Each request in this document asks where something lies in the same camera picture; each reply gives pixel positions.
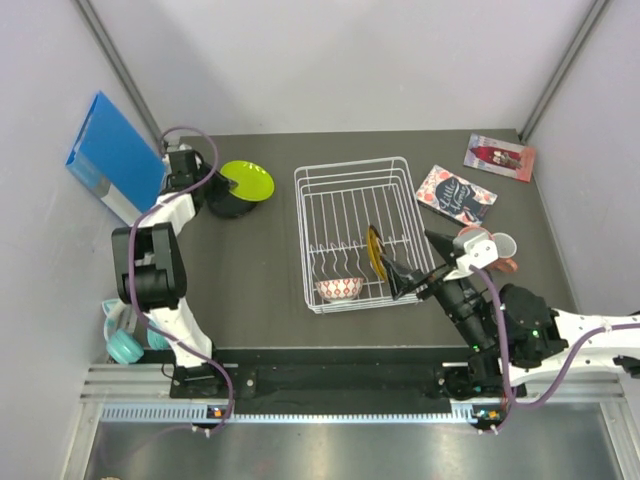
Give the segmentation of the lime green plate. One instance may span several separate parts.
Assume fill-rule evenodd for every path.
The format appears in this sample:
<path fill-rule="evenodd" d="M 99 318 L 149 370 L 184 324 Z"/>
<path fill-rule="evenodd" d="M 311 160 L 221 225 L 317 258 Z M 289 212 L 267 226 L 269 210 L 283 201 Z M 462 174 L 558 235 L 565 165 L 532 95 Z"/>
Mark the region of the lime green plate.
<path fill-rule="evenodd" d="M 233 160 L 224 164 L 220 172 L 236 186 L 231 193 L 241 200 L 262 202 L 275 192 L 275 182 L 263 167 L 246 160 Z"/>

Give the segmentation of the teal object behind arm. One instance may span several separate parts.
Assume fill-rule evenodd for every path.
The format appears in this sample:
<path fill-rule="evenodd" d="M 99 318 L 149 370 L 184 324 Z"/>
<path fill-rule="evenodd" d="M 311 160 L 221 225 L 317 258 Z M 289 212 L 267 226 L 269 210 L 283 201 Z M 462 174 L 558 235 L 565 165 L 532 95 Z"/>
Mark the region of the teal object behind arm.
<path fill-rule="evenodd" d="M 131 308 L 119 299 L 104 300 L 101 308 L 105 315 L 103 337 L 109 356 L 123 365 L 140 361 L 145 349 L 134 338 L 134 327 L 128 326 Z"/>

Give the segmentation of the pink plastic cup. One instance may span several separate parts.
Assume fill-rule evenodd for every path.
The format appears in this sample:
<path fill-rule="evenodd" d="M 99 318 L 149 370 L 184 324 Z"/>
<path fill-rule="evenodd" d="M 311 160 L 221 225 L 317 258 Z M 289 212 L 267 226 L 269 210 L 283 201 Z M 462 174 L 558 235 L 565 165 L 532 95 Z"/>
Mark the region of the pink plastic cup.
<path fill-rule="evenodd" d="M 470 226 L 466 226 L 464 228 L 462 228 L 458 233 L 457 236 L 458 237 L 462 237 L 465 235 L 477 235 L 477 234 L 484 234 L 486 235 L 490 240 L 494 240 L 494 236 L 491 232 L 489 232 L 487 229 L 481 227 L 481 226 L 475 226 L 475 225 L 470 225 Z"/>

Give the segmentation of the white wire dish rack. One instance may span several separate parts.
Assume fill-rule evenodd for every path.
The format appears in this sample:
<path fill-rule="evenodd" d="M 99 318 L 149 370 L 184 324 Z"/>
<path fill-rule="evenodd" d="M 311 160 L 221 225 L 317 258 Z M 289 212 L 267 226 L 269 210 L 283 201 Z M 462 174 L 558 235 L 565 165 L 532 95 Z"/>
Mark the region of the white wire dish rack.
<path fill-rule="evenodd" d="M 403 157 L 302 166 L 294 172 L 304 299 L 316 314 L 395 305 L 372 269 L 367 229 L 378 230 L 386 254 L 427 272 L 435 260 L 424 234 L 408 162 Z M 362 277 L 360 295 L 330 303 L 315 283 Z"/>

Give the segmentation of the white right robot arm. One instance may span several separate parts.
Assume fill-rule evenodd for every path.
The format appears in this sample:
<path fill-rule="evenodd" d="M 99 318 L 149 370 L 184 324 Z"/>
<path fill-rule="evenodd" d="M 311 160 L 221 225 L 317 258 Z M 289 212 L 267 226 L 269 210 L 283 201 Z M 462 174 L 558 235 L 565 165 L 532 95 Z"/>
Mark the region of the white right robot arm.
<path fill-rule="evenodd" d="M 393 299 L 410 293 L 435 298 L 471 354 L 463 367 L 436 372 L 440 392 L 452 399 L 505 394 L 536 376 L 555 381 L 542 394 L 548 399 L 570 371 L 624 372 L 639 376 L 639 316 L 573 314 L 550 307 L 530 290 L 508 283 L 497 288 L 486 269 L 499 261 L 498 237 L 478 227 L 456 236 L 425 233 L 443 258 L 429 272 L 413 269 L 386 251 L 374 226 L 367 230 L 372 266 Z"/>

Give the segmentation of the red patterned white bowl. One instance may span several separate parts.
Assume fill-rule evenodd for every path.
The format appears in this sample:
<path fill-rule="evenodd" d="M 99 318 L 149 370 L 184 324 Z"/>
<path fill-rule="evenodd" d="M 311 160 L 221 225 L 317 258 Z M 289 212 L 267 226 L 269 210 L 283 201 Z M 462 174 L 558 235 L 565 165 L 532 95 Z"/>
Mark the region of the red patterned white bowl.
<path fill-rule="evenodd" d="M 355 300 L 360 295 L 363 285 L 362 277 L 322 280 L 315 283 L 320 298 L 330 303 Z"/>

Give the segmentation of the yellow plate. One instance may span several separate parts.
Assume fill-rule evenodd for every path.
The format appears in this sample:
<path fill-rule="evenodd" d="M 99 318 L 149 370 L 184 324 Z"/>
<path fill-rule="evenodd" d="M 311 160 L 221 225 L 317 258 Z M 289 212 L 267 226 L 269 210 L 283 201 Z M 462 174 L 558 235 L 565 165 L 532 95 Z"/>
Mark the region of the yellow plate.
<path fill-rule="evenodd" d="M 382 263 L 382 255 L 385 253 L 381 236 L 374 225 L 367 229 L 367 252 L 372 269 L 383 282 L 387 282 L 387 272 Z"/>

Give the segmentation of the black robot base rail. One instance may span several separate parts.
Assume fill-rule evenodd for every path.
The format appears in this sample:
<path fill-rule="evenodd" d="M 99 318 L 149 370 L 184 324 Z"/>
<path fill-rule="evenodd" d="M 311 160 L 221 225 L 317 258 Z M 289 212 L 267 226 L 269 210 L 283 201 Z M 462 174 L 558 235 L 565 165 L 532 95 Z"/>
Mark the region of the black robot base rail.
<path fill-rule="evenodd" d="M 226 348 L 214 359 L 250 395 L 273 391 L 414 391 L 428 398 L 501 396 L 495 354 L 463 347 Z"/>

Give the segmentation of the black plate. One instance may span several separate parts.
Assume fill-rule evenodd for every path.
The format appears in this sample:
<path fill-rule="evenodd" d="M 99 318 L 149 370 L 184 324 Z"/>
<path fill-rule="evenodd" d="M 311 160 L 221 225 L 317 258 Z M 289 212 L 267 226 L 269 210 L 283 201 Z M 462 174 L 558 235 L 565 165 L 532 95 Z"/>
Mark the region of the black plate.
<path fill-rule="evenodd" d="M 209 194 L 206 202 L 209 211 L 222 219 L 240 218 L 258 206 L 258 202 L 243 200 L 229 191 L 217 195 Z"/>

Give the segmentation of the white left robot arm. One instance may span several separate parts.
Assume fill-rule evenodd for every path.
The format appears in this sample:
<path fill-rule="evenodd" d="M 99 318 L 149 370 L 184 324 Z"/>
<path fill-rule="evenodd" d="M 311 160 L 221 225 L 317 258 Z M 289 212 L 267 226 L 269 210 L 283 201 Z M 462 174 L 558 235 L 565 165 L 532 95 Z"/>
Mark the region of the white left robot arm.
<path fill-rule="evenodd" d="M 147 326 L 149 346 L 164 342 L 175 356 L 172 398 L 207 398 L 228 391 L 212 340 L 186 300 L 187 274 L 177 236 L 198 214 L 208 194 L 211 166 L 184 145 L 163 157 L 166 185 L 155 204 L 131 227 L 112 232 L 116 285 L 122 303 Z"/>

